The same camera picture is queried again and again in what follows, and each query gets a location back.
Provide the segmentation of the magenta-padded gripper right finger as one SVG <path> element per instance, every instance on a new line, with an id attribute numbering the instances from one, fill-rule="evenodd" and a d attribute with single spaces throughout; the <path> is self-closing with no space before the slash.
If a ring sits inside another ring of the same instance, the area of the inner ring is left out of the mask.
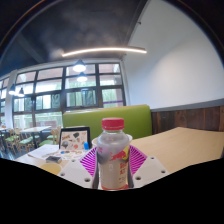
<path id="1" fill-rule="evenodd" d="M 134 146 L 129 150 L 128 187 L 140 188 L 167 176 L 169 172 L 155 156 L 146 156 Z"/>

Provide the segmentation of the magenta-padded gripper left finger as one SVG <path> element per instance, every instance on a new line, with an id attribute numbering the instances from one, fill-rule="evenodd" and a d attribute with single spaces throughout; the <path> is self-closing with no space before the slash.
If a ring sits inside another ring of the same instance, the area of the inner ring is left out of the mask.
<path id="1" fill-rule="evenodd" d="M 70 160 L 59 172 L 58 176 L 81 187 L 97 189 L 99 171 L 96 148 L 91 149 L 81 158 Z"/>

